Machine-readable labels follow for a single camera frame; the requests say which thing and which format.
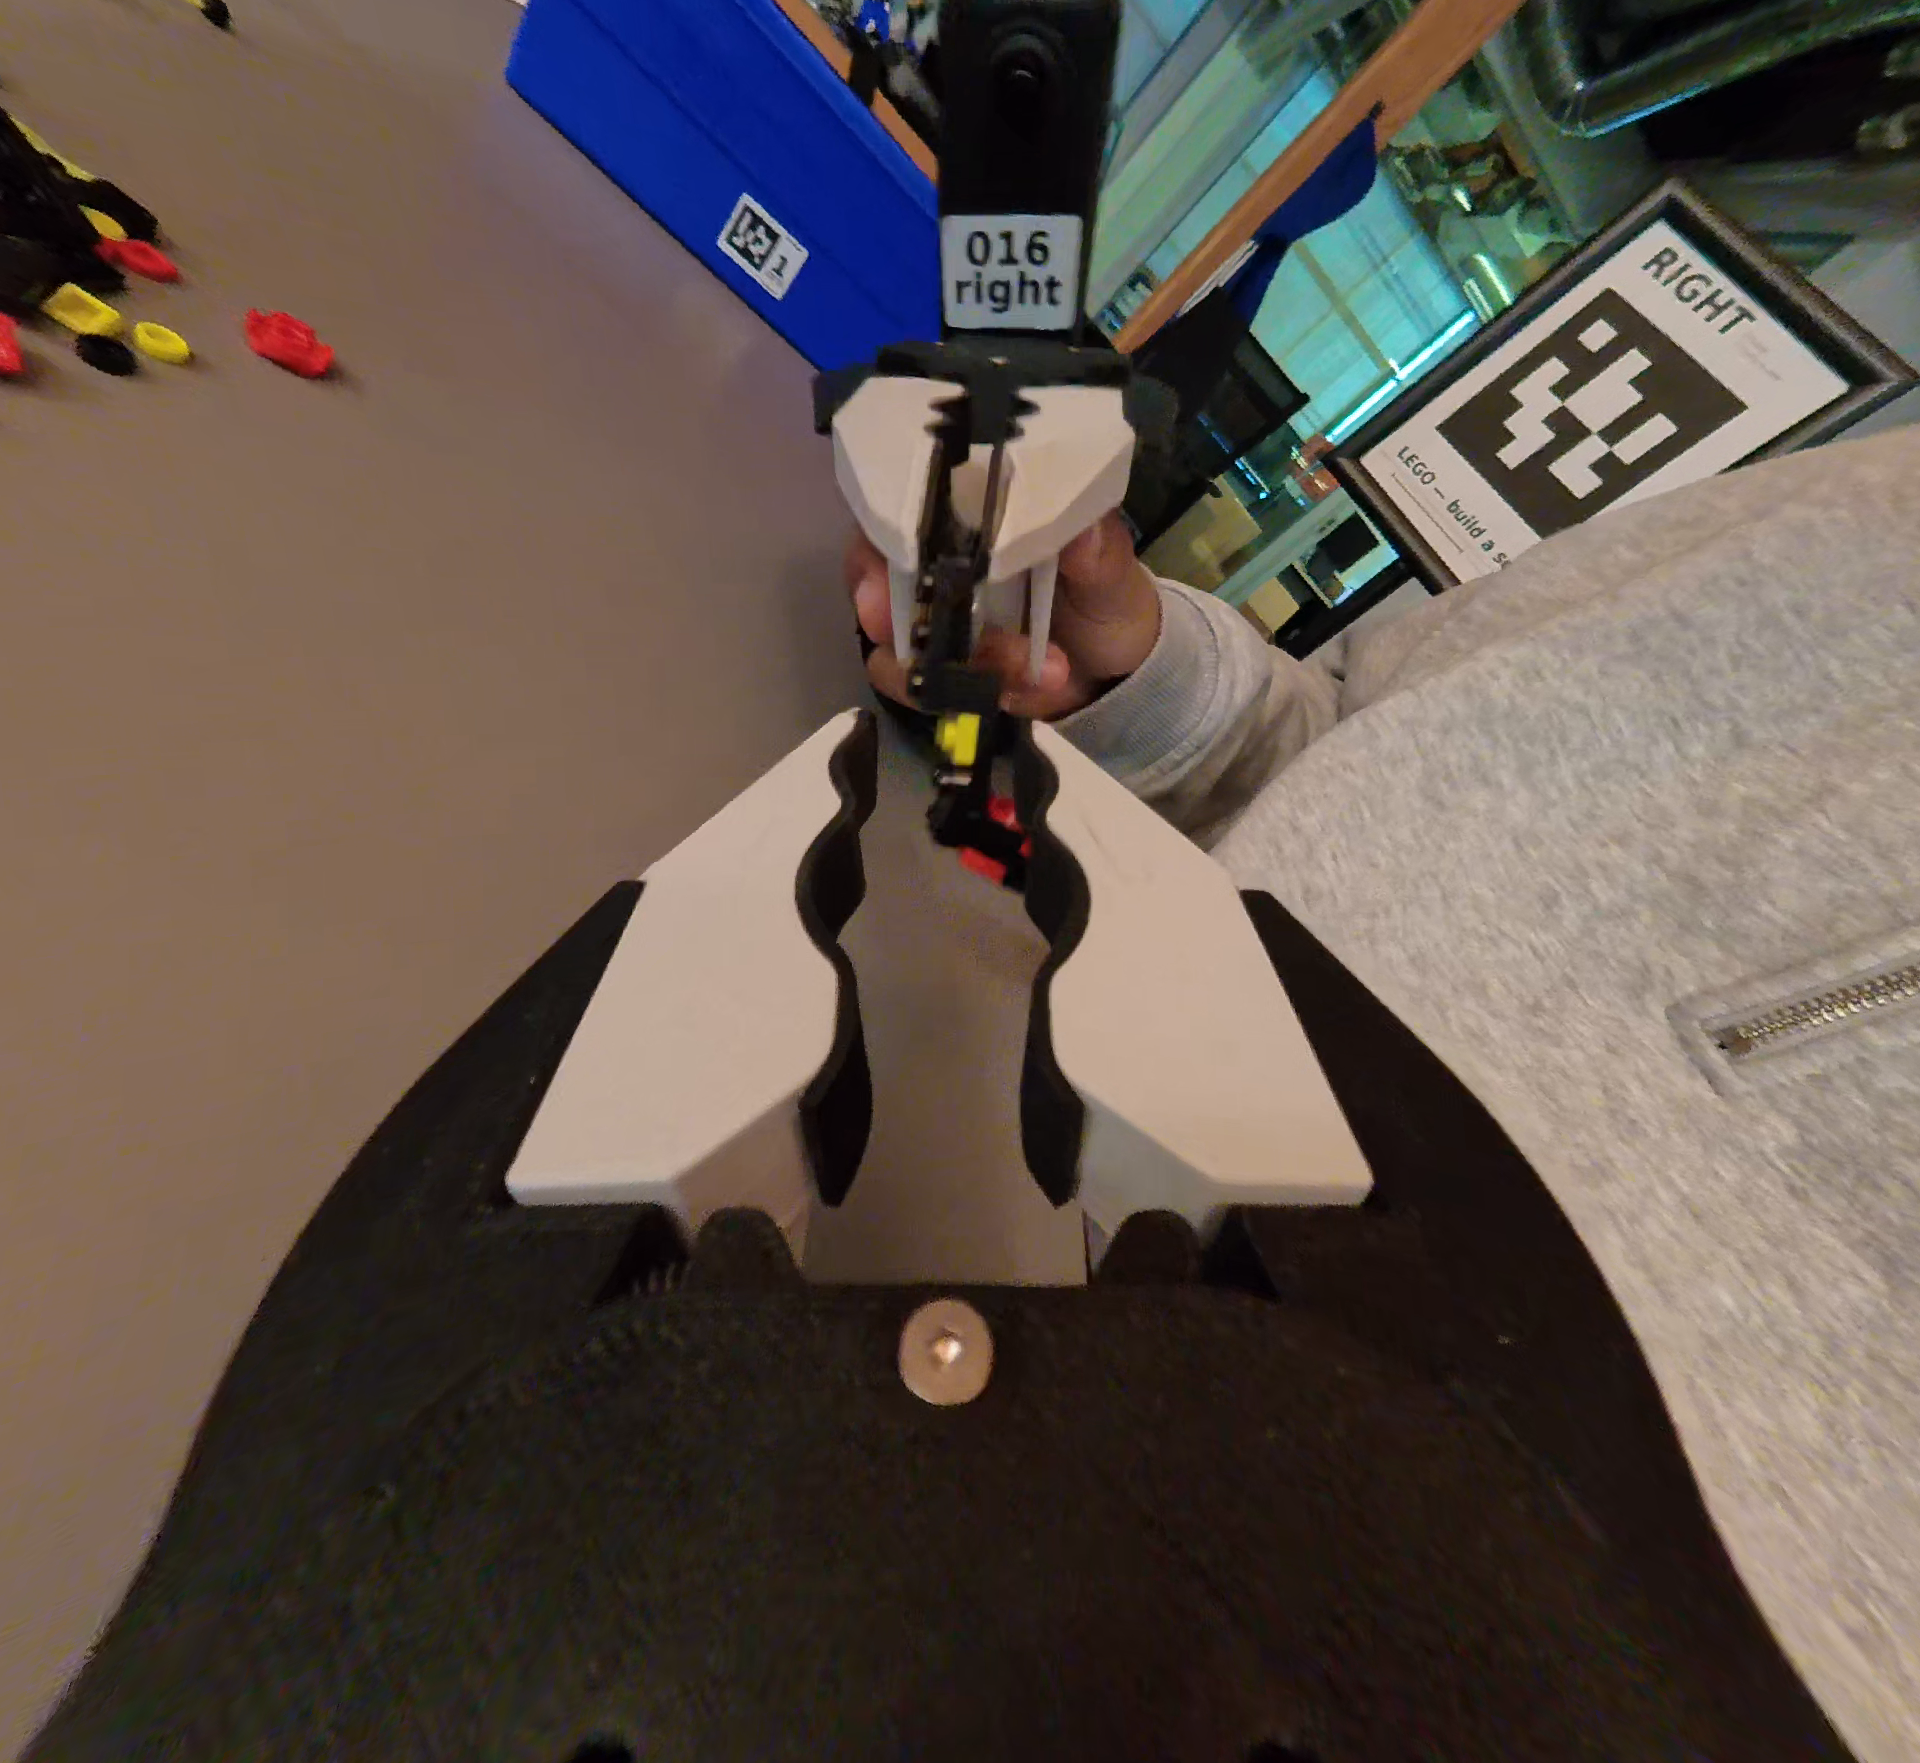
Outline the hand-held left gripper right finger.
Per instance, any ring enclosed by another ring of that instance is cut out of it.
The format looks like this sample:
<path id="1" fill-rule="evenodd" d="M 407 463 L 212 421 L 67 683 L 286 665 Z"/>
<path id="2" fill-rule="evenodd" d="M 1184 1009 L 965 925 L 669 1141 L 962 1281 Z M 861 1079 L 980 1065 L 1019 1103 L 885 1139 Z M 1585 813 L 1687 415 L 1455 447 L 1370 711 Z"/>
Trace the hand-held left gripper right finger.
<path id="1" fill-rule="evenodd" d="M 1358 1205 L 1375 1171 L 1228 871 L 1049 723 L 1021 745 L 1024 911 L 1047 941 L 1021 1147 L 1097 1271 L 1164 1211 Z"/>

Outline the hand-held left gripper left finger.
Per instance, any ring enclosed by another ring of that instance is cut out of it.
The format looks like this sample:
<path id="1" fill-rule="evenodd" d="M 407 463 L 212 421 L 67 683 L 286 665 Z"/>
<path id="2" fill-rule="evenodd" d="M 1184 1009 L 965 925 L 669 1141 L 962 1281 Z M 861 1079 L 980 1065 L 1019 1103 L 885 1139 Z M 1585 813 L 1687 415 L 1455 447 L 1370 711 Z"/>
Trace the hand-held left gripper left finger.
<path id="1" fill-rule="evenodd" d="M 865 709 L 831 719 L 642 875 L 507 1171 L 514 1203 L 659 1205 L 690 1237 L 750 1207 L 804 1259 L 873 1129 L 845 933 L 876 739 Z"/>

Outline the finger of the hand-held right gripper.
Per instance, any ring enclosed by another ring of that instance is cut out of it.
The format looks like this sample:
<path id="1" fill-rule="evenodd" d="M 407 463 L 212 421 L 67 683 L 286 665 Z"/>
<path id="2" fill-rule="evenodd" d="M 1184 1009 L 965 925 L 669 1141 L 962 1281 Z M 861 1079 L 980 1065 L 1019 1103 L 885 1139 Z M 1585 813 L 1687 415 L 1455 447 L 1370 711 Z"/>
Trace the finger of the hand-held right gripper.
<path id="1" fill-rule="evenodd" d="M 984 625 L 1021 629 L 1042 659 L 1060 553 L 1118 513 L 1137 429 L 1116 385 L 1042 385 L 1021 397 L 1004 445 Z"/>
<path id="2" fill-rule="evenodd" d="M 962 387 L 930 377 L 865 377 L 831 415 L 834 475 L 886 569 L 891 643 L 917 657 L 925 523 L 945 409 Z"/>

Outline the black lego assembly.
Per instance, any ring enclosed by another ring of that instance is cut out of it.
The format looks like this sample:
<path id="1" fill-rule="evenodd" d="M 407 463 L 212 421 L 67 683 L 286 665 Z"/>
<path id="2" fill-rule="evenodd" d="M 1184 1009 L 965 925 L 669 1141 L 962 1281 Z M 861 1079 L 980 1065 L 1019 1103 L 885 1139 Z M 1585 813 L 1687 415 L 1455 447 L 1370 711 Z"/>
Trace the black lego assembly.
<path id="1" fill-rule="evenodd" d="M 1029 881 L 1033 839 L 997 785 L 1007 751 L 998 681 L 976 663 L 987 625 L 1004 445 L 976 459 L 966 431 L 935 435 L 917 561 L 908 573 L 906 689 L 930 715 L 930 837 L 1008 891 Z"/>

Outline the person's right forearm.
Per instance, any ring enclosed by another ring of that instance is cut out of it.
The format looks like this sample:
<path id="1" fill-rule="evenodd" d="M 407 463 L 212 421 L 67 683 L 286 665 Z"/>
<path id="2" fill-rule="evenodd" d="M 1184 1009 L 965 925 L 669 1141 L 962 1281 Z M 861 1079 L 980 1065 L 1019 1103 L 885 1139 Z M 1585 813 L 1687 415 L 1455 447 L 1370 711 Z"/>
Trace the person's right forearm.
<path id="1" fill-rule="evenodd" d="M 1301 661 L 1221 599 L 1149 575 L 1158 631 L 1054 729 L 1200 847 L 1253 863 L 1295 823 L 1284 775 L 1343 719 L 1341 655 Z"/>

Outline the pile of loose lego pieces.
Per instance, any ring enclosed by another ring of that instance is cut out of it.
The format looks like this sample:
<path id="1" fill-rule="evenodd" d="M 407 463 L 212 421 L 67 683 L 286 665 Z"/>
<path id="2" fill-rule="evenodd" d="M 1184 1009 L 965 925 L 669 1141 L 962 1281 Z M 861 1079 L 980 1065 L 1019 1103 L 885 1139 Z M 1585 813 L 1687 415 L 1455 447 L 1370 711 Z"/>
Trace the pile of loose lego pieces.
<path id="1" fill-rule="evenodd" d="M 32 331 L 59 335 L 117 379 L 188 369 L 195 343 L 130 303 L 185 273 L 159 216 L 108 178 L 69 162 L 12 114 L 3 116 L 3 381 L 35 373 Z"/>

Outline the person's right hand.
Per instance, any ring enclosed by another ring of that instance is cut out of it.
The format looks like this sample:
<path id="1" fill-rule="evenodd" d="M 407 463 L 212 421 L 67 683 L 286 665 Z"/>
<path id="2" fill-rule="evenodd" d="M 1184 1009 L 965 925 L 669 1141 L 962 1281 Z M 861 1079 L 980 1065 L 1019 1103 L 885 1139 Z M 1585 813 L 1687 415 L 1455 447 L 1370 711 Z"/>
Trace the person's right hand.
<path id="1" fill-rule="evenodd" d="M 842 579 L 869 643 L 867 675 L 881 697 L 915 711 L 908 671 L 894 649 L 888 577 L 883 551 L 853 531 Z M 1007 715 L 1060 721 L 1139 671 L 1157 647 L 1161 627 L 1157 581 L 1141 563 L 1124 517 L 1113 513 L 1060 553 L 1038 667 L 1030 665 L 1030 637 L 998 625 L 976 631 L 973 665 L 995 677 L 998 707 Z"/>

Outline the large blue storage bin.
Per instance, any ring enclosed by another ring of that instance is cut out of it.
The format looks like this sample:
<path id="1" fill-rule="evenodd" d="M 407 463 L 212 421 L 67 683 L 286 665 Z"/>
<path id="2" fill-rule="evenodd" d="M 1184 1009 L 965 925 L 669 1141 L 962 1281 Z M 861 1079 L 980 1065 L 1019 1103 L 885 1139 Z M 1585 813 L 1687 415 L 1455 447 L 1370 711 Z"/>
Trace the large blue storage bin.
<path id="1" fill-rule="evenodd" d="M 810 365 L 940 331 L 935 172 L 778 0 L 529 0 L 507 82 Z"/>

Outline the framed marker sign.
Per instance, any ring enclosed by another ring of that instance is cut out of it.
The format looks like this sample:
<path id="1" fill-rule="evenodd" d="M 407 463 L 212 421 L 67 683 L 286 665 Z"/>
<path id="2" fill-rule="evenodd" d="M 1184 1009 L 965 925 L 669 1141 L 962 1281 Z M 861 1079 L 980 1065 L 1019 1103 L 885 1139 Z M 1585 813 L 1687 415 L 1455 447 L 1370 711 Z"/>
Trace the framed marker sign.
<path id="1" fill-rule="evenodd" d="M 1913 363 L 1670 180 L 1334 445 L 1433 591 L 1679 485 L 1821 445 Z"/>

